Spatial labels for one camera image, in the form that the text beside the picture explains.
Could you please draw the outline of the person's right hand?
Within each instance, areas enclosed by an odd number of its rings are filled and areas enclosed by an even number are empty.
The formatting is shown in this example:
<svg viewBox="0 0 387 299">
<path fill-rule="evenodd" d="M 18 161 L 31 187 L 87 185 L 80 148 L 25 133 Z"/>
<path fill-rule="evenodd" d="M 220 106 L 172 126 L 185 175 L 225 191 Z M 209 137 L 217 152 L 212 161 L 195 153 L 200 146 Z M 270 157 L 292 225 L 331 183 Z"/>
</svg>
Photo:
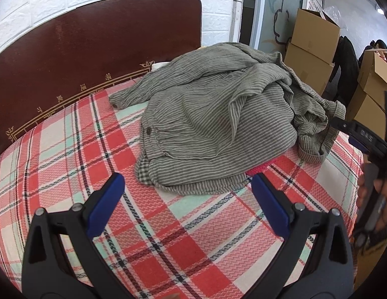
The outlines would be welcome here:
<svg viewBox="0 0 387 299">
<path fill-rule="evenodd" d="M 363 205 L 363 202 L 367 196 L 367 188 L 365 187 L 365 168 L 367 166 L 368 162 L 364 162 L 361 165 L 362 174 L 359 176 L 357 180 L 358 184 L 358 191 L 357 191 L 357 201 L 356 205 L 358 208 L 360 208 Z M 375 232 L 379 232 L 383 230 L 387 226 L 387 179 L 385 180 L 375 180 L 373 182 L 373 185 L 376 189 L 376 191 L 380 194 L 382 194 L 386 198 L 386 204 L 385 207 L 380 215 L 380 218 L 378 219 L 378 222 L 376 223 Z"/>
</svg>

